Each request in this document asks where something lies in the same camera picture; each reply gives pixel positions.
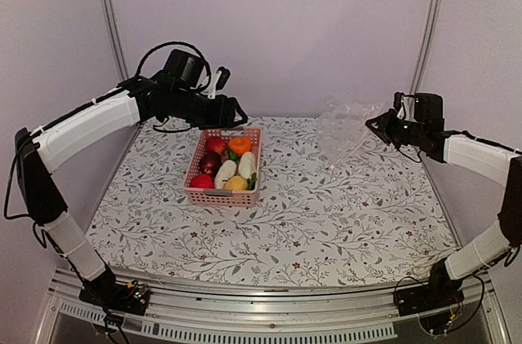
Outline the orange tangerine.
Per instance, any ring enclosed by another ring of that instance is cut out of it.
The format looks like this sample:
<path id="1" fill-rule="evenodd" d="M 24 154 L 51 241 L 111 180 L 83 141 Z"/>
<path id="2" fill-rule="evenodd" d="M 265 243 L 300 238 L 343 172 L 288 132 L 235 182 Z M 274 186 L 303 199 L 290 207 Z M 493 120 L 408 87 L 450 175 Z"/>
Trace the orange tangerine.
<path id="1" fill-rule="evenodd" d="M 246 136 L 233 137 L 228 142 L 228 148 L 238 156 L 250 152 L 252 147 L 252 141 Z"/>

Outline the red apple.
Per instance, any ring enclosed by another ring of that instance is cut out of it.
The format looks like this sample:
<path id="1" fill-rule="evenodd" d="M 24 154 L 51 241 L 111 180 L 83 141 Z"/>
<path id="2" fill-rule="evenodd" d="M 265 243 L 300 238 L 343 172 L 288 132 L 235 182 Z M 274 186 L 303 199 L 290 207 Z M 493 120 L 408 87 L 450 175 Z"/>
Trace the red apple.
<path id="1" fill-rule="evenodd" d="M 206 151 L 215 152 L 222 156 L 226 152 L 227 143 L 219 136 L 211 136 L 206 140 Z"/>

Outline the clear zip top bag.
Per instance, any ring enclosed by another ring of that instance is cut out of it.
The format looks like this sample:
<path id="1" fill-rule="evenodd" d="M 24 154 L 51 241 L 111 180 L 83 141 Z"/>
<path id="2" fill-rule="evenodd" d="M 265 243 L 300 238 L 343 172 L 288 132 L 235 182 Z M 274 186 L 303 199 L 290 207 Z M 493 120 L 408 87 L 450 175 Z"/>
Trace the clear zip top bag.
<path id="1" fill-rule="evenodd" d="M 316 124 L 317 142 L 325 152 L 329 168 L 335 169 L 352 156 L 369 134 L 365 123 L 389 108 L 388 102 L 374 104 L 349 103 L 332 99 Z"/>

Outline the dark red onion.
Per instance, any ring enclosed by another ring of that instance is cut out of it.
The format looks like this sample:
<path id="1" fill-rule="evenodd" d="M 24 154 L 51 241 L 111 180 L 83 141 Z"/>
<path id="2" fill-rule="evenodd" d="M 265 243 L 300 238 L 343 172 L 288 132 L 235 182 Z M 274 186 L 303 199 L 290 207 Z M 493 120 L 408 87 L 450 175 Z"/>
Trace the dark red onion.
<path id="1" fill-rule="evenodd" d="M 199 170 L 211 178 L 217 175 L 222 165 L 221 156 L 215 151 L 206 152 L 199 160 Z"/>

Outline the yellow lemon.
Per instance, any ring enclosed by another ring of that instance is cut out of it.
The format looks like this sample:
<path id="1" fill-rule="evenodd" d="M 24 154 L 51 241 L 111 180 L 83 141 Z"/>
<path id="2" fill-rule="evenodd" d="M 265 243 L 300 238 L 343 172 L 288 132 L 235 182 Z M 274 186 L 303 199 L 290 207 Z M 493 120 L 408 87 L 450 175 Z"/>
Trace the yellow lemon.
<path id="1" fill-rule="evenodd" d="M 248 181 L 241 177 L 240 175 L 236 175 L 231 177 L 223 187 L 225 190 L 230 191 L 245 191 L 248 189 Z"/>

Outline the red tomato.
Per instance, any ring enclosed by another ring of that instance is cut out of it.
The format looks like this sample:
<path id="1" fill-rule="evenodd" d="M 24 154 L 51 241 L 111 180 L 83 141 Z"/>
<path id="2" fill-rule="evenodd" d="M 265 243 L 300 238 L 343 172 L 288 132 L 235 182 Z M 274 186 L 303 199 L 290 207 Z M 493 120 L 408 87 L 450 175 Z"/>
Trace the red tomato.
<path id="1" fill-rule="evenodd" d="M 214 181 L 208 174 L 199 174 L 194 177 L 189 184 L 189 187 L 202 188 L 202 189 L 214 189 Z"/>

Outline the pink plastic basket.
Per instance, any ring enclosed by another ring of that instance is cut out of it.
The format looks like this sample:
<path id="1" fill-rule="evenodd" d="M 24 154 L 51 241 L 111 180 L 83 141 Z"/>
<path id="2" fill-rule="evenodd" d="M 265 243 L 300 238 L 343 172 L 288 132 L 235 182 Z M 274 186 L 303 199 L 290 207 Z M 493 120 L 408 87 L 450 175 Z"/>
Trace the pink plastic basket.
<path id="1" fill-rule="evenodd" d="M 251 207 L 260 177 L 262 130 L 247 127 L 230 135 L 220 129 L 201 133 L 184 190 L 201 206 Z"/>

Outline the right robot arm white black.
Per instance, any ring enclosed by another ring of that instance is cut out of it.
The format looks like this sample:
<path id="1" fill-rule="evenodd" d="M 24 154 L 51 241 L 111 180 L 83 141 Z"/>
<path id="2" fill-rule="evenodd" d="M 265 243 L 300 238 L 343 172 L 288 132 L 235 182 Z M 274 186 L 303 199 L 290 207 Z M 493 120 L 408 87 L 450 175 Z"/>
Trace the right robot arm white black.
<path id="1" fill-rule="evenodd" d="M 384 143 L 399 150 L 416 148 L 440 166 L 467 172 L 481 187 L 498 193 L 498 211 L 492 222 L 460 249 L 434 263 L 429 284 L 422 290 L 427 307 L 438 308 L 453 295 L 463 279 L 498 264 L 508 268 L 521 261 L 521 151 L 472 136 L 465 130 L 447 130 L 440 111 L 408 119 L 389 109 L 365 125 Z"/>

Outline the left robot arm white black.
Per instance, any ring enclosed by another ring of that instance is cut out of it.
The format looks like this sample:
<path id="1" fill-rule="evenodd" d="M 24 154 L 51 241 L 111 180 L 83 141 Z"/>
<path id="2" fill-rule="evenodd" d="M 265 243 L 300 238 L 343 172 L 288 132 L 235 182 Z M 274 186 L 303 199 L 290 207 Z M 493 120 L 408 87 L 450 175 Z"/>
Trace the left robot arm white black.
<path id="1" fill-rule="evenodd" d="M 134 77 L 34 132 L 22 129 L 15 136 L 16 175 L 27 215 L 80 277 L 90 282 L 91 295 L 105 307 L 121 300 L 121 289 L 104 276 L 108 273 L 106 264 L 69 214 L 52 175 L 66 161 L 114 132 L 151 118 L 161 121 L 168 117 L 200 130 L 230 129 L 248 120 L 233 97 L 217 95 L 210 99 L 199 89 L 182 90 Z"/>

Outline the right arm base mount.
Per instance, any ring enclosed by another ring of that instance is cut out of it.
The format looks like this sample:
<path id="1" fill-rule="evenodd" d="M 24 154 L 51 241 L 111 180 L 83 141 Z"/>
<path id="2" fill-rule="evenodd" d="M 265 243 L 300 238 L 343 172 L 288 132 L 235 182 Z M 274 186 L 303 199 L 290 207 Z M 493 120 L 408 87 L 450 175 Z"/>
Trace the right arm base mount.
<path id="1" fill-rule="evenodd" d="M 458 305 L 464 300 L 462 279 L 451 280 L 441 260 L 431 267 L 428 282 L 416 287 L 394 289 L 393 301 L 400 316 Z"/>

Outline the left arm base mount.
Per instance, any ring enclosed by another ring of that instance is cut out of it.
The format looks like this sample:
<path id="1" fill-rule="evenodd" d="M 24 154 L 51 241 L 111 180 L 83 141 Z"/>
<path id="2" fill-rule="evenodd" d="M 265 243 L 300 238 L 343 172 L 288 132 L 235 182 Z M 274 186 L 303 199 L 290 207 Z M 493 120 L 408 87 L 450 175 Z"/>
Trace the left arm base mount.
<path id="1" fill-rule="evenodd" d="M 150 299 L 150 286 L 138 280 L 118 283 L 112 269 L 105 265 L 93 280 L 77 275 L 82 282 L 79 299 L 104 310 L 144 316 Z"/>

